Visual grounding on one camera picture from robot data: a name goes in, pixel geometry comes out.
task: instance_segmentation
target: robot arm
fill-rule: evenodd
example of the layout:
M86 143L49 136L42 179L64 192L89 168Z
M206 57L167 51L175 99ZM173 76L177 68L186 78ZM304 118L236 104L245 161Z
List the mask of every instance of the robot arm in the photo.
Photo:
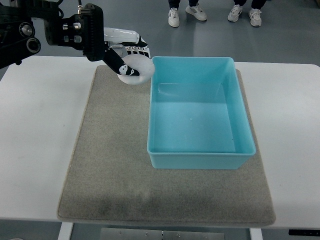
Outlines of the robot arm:
M119 75L139 76L136 69L128 66L111 48L122 44L128 54L150 57L147 43L135 31L103 26L103 11L79 1L78 13L63 18L58 2L46 0L10 0L10 6L0 3L0 68L21 64L22 60L37 54L41 44L35 38L31 18L44 20L44 31L49 45L72 47L82 51L89 61L103 60Z

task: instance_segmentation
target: gray floor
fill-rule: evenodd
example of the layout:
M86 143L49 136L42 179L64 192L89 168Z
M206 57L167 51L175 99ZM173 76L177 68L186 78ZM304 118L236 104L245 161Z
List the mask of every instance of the gray floor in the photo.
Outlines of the gray floor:
M315 0L268 0L262 8L262 26L258 28L250 25L250 1L244 6L238 22L232 23L227 20L233 6L232 0L200 0L200 5L208 15L205 22L185 13L188 1L182 0L178 28L168 25L169 6L166 0L82 0L84 5L88 2L103 9L105 27L137 31L149 44L152 57L232 57L235 62L320 66L320 8ZM70 17L77 13L77 5L77 0L68 0L60 7L65 17ZM34 26L36 37L42 44L38 55L82 56L81 52L72 48L48 46L43 21L34 20ZM5 71L6 68L0 69L0 78ZM24 240L41 239L33 236L43 233L39 228L48 228L42 224L44 223L1 220L0 240L13 238L9 234L12 231L21 233L21 229L22 233L14 235L14 238L31 234ZM50 226L55 232L51 237L57 239L57 226ZM76 224L72 239L99 239L100 228L99 225ZM262 232L265 240L317 239L288 236L287 229L267 229ZM48 238L48 232L43 233L42 239L51 239Z

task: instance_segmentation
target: metal bracket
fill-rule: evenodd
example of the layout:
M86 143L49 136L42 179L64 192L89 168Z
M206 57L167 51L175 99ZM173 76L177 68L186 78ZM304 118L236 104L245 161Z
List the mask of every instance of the metal bracket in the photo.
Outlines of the metal bracket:
M100 240L225 240L225 234L103 227Z

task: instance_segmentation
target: dark pants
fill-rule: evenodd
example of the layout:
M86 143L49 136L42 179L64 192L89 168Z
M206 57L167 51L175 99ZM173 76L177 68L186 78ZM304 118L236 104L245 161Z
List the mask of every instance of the dark pants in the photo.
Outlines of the dark pants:
M198 1L199 0L189 0L189 6L195 7L197 5ZM180 0L169 0L170 9L172 9L172 8L178 9L179 3L180 3Z
M234 1L234 5L240 5L243 6L247 0L233 0ZM252 3L251 3L251 7L253 9L261 9L265 3L266 3L267 0L252 0Z

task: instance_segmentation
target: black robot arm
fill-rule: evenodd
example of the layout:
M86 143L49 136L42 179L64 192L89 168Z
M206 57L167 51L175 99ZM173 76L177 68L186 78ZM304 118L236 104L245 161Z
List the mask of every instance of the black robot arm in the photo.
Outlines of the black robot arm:
M32 22L32 18L40 18L44 20L49 45L72 47L82 51L89 61L103 60L117 74L139 76L105 41L104 15L99 6L92 3L82 6L79 1L78 13L64 18L59 8L62 1L10 0L9 6L0 3L0 69L14 63L19 65L41 50Z

